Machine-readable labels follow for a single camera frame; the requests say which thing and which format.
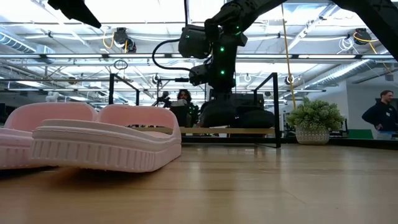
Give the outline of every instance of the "wooden table surface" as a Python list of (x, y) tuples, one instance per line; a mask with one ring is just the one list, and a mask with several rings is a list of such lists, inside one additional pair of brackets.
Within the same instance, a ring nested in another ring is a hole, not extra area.
[(0, 171), (0, 223), (398, 223), (398, 152), (184, 146), (146, 174)]

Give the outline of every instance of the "white plant pot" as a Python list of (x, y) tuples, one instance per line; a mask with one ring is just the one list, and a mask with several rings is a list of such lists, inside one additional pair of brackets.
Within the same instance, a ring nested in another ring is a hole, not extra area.
[(305, 145), (324, 145), (329, 141), (329, 130), (306, 130), (296, 127), (296, 139), (298, 143)]

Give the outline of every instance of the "ceiling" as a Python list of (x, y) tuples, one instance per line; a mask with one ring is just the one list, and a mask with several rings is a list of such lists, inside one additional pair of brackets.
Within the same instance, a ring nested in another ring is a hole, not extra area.
[[(35, 2), (41, 2), (45, 7), (40, 7)], [(88, 8), (102, 23), (102, 28), (97, 29), (81, 22), (69, 21), (60, 11), (55, 11), (46, 1), (40, 0), (13, 0), (2, 1), (0, 7), (0, 31), (15, 35), (28, 45), (45, 45), (55, 51), (56, 54), (123, 54), (124, 50), (113, 45), (110, 49), (104, 46), (111, 45), (112, 33), (117, 27), (127, 28), (127, 33), (137, 46), (137, 54), (150, 54), (157, 44), (166, 39), (180, 37), (184, 26), (184, 8), (181, 0), (112, 0), (101, 1), (86, 0)], [(190, 0), (189, 16), (192, 24), (202, 26), (207, 18), (214, 16), (224, 4), (224, 0)], [(343, 43), (348, 33), (352, 34), (355, 28), (367, 28), (364, 22), (353, 12), (339, 9), (330, 1), (288, 1), (284, 4), (286, 19), (287, 44), (290, 54), (370, 54), (371, 48), (367, 45)], [(325, 20), (317, 21), (320, 14), (328, 12)], [(302, 31), (305, 35), (294, 43), (294, 38)], [(239, 54), (284, 54), (284, 28), (282, 25), (282, 9), (275, 9), (261, 15), (257, 21), (244, 32), (249, 37), (245, 47), (240, 47)], [(374, 43), (376, 49), (382, 49), (380, 42)], [(6, 45), (0, 44), (1, 54), (20, 54)], [(167, 44), (161, 47), (158, 53), (178, 54), (178, 43)], [(99, 59), (56, 59), (53, 64), (30, 62), (25, 59), (10, 59), (8, 62), (32, 71), (16, 74), (12, 72), (0, 73), (3, 78), (42, 78), (51, 74), (50, 78), (66, 79), (75, 77), (79, 79), (109, 78), (109, 69), (117, 72), (114, 68), (106, 69), (104, 63), (111, 65), (114, 60), (107, 62)], [(121, 77), (134, 81), (134, 85), (141, 90), (148, 90), (147, 94), (141, 94), (141, 103), (149, 105), (154, 102), (155, 85), (152, 77), (158, 74), (161, 78), (188, 77), (186, 71), (164, 70), (156, 67), (149, 59), (126, 59), (129, 63), (127, 69), (120, 71)], [(191, 59), (161, 58), (159, 63), (172, 67), (191, 68), (202, 61)], [(341, 60), (306, 60), (294, 61), (290, 64), (290, 72), (299, 85), (310, 82), (313, 78), (335, 68), (343, 62)], [(382, 72), (382, 68), (375, 68), (376, 72)], [(237, 90), (250, 92), (257, 87), (270, 73), (279, 74), (279, 88), (288, 89), (284, 80), (288, 74), (286, 59), (280, 60), (237, 60), (236, 80)], [(361, 76), (351, 78), (363, 78), (372, 75), (372, 71), (362, 73)], [(367, 85), (382, 82), (382, 79), (373, 79), (365, 82)], [(43, 83), (54, 88), (108, 88), (109, 82), (80, 82), (71, 85), (67, 82)], [(20, 87), (20, 83), (11, 83), (13, 88)], [(129, 88), (119, 82), (115, 88)], [(163, 90), (178, 90), (187, 88), (192, 90), (194, 99), (202, 104), (205, 99), (203, 86), (191, 86), (189, 83), (169, 82), (163, 86)], [(272, 88), (272, 83), (267, 83), (264, 88)], [(84, 93), (91, 100), (105, 101), (98, 94)], [(120, 91), (118, 96), (127, 99), (130, 103), (135, 102), (134, 91)]]

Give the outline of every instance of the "hanging rope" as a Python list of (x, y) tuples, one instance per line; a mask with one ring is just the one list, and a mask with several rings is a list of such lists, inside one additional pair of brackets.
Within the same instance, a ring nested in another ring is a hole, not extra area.
[(292, 93), (292, 99), (293, 99), (293, 108), (296, 109), (296, 99), (294, 97), (294, 88), (293, 88), (293, 79), (292, 79), (292, 74), (290, 72), (290, 60), (289, 60), (289, 49), (287, 46), (287, 35), (286, 35), (286, 25), (285, 25), (285, 12), (284, 12), (284, 5), (281, 4), (282, 6), (282, 22), (284, 24), (284, 33), (285, 33), (285, 48), (286, 48), (286, 60), (287, 60), (287, 72), (289, 73), (289, 83), (290, 83), (290, 92)]

